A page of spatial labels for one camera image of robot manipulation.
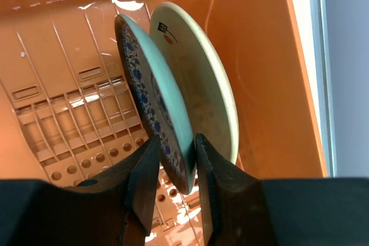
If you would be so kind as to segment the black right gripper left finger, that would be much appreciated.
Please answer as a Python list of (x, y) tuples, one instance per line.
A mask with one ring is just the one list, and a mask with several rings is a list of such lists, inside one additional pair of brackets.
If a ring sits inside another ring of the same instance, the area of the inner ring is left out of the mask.
[(152, 229), (158, 137), (75, 187), (1, 181), (2, 245), (144, 245)]

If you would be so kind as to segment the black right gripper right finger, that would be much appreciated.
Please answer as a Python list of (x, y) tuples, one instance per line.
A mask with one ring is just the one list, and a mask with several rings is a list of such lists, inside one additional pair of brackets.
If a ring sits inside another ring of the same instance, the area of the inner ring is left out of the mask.
[(367, 245), (368, 179), (257, 179), (195, 138), (206, 245)]

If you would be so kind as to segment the pale green rimmed plate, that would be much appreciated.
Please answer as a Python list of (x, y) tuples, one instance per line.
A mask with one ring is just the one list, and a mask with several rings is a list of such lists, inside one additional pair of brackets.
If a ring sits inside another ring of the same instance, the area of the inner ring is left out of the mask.
[(236, 163), (239, 121), (223, 63), (204, 30), (172, 2), (158, 4), (149, 35), (164, 55), (184, 98), (193, 133), (204, 134), (228, 161)]

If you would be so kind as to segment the blue floral patterned plate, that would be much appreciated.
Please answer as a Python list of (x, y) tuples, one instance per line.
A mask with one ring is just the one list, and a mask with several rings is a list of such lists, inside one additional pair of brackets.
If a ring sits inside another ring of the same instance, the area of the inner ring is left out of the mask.
[(115, 17), (115, 36), (125, 79), (146, 133), (159, 137), (161, 164), (178, 191), (191, 193), (195, 179), (194, 135), (186, 105), (167, 61), (130, 17)]

